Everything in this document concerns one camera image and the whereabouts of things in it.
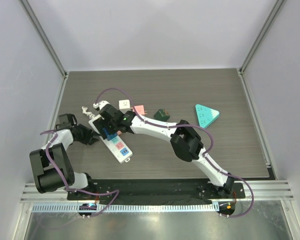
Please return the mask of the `white cube socket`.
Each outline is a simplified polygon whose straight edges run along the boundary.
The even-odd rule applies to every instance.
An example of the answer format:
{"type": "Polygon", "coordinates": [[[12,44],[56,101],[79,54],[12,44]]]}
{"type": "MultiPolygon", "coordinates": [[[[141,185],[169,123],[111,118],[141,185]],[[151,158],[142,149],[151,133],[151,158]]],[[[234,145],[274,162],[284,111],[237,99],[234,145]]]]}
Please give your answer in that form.
{"type": "Polygon", "coordinates": [[[131,106],[130,100],[129,99],[124,99],[124,100],[119,100],[118,101],[118,107],[121,111],[123,110],[131,110],[133,107],[131,106]]]}

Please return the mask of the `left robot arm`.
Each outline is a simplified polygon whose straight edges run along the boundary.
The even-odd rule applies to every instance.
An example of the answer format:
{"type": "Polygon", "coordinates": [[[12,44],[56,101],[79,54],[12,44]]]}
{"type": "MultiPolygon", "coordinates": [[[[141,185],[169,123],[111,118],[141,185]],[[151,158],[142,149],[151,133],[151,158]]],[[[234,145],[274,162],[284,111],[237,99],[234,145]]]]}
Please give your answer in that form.
{"type": "Polygon", "coordinates": [[[99,140],[99,134],[77,123],[74,114],[59,115],[58,120],[55,129],[42,132],[52,135],[47,144],[29,154],[36,189],[41,194],[58,189],[69,193],[78,191],[80,197],[90,200],[97,192],[92,178],[87,173],[74,171],[67,149],[73,142],[93,145],[99,140]]]}

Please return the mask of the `blue cube socket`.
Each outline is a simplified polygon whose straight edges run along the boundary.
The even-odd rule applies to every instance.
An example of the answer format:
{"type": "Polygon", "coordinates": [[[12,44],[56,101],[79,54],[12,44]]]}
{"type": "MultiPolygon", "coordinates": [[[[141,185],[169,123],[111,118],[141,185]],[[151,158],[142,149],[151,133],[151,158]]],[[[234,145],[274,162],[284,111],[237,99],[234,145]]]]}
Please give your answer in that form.
{"type": "Polygon", "coordinates": [[[103,139],[107,140],[107,141],[110,141],[110,140],[114,139],[118,135],[117,132],[115,132],[113,134],[108,133],[106,128],[103,128],[102,132],[104,133],[104,138],[103,139]]]}

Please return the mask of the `white power strip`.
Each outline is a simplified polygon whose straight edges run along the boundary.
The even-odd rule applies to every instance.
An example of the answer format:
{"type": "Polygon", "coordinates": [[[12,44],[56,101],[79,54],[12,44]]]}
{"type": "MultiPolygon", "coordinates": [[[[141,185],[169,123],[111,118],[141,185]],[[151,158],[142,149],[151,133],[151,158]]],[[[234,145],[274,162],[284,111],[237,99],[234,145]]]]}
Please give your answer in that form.
{"type": "MultiPolygon", "coordinates": [[[[94,118],[90,119],[88,123],[92,127],[92,129],[98,133],[97,129],[93,126],[92,123],[94,118]]],[[[120,164],[130,161],[131,157],[133,156],[133,152],[118,135],[110,141],[103,139],[100,135],[99,137],[120,164]]]]}

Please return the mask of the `dark green cube socket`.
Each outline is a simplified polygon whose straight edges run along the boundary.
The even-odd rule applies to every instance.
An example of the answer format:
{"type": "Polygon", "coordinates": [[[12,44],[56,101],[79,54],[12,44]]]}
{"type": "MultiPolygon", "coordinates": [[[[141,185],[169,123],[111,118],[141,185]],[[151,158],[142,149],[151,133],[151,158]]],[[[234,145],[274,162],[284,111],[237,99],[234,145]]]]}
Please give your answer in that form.
{"type": "Polygon", "coordinates": [[[153,118],[157,121],[166,122],[170,119],[170,114],[165,109],[159,109],[154,115],[153,118]]]}

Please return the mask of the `teal triangular socket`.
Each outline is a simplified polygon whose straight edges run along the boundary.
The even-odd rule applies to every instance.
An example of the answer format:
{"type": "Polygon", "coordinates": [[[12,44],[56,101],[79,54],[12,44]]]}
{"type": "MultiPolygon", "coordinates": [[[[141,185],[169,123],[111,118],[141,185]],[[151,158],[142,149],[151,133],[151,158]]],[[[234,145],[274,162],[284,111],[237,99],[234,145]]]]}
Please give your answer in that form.
{"type": "Polygon", "coordinates": [[[220,112],[213,108],[206,107],[201,104],[195,105],[195,112],[199,126],[206,129],[209,127],[219,116],[220,112]]]}

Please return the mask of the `pink cube socket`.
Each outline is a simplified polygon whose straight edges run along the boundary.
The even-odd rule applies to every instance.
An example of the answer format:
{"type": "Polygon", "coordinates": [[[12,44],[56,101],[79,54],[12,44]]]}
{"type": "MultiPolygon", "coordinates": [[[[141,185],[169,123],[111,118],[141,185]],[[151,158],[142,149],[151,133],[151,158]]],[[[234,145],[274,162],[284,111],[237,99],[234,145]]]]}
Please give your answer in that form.
{"type": "Polygon", "coordinates": [[[148,114],[147,110],[145,110],[144,105],[135,105],[135,106],[132,107],[132,110],[136,111],[139,115],[142,115],[142,116],[148,114]]]}

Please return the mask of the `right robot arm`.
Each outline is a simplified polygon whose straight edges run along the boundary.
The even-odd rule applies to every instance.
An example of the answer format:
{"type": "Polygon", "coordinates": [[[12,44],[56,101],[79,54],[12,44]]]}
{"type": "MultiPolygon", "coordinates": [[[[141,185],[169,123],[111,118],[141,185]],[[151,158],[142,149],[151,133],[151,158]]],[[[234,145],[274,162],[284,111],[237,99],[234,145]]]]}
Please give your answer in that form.
{"type": "Polygon", "coordinates": [[[219,197],[227,198],[233,193],[235,179],[209,155],[200,135],[194,129],[195,125],[186,120],[179,123],[162,122],[131,110],[123,113],[107,101],[94,103],[93,108],[98,111],[98,115],[89,124],[103,139],[120,131],[169,142],[179,159],[195,164],[209,178],[219,197]]]}

